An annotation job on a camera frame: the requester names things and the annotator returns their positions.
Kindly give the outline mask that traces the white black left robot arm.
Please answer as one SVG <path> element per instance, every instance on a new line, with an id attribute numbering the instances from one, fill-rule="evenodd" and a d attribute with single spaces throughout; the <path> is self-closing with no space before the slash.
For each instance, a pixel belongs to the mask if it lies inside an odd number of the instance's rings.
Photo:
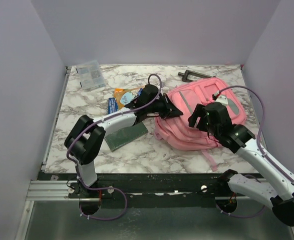
<path id="1" fill-rule="evenodd" d="M 139 96 L 117 112 L 96 119 L 81 116 L 65 139 L 67 158 L 76 165 L 80 191 L 91 198 L 98 190 L 94 159 L 97 157 L 106 136 L 123 128 L 141 123 L 149 114 L 158 114 L 162 119 L 183 115 L 158 87 L 147 84 Z"/>

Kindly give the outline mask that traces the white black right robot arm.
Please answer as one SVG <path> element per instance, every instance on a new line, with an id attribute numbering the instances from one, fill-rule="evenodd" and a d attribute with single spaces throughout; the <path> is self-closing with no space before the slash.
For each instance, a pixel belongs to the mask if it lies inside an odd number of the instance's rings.
<path id="1" fill-rule="evenodd" d="M 294 226 L 294 173 L 262 148 L 247 127 L 233 124 L 226 106 L 219 102 L 197 104 L 188 123 L 190 127 L 213 135 L 223 147 L 250 163 L 267 181 L 259 183 L 228 170 L 217 183 L 221 195 L 234 192 L 247 196 L 271 209 L 285 225 Z"/>

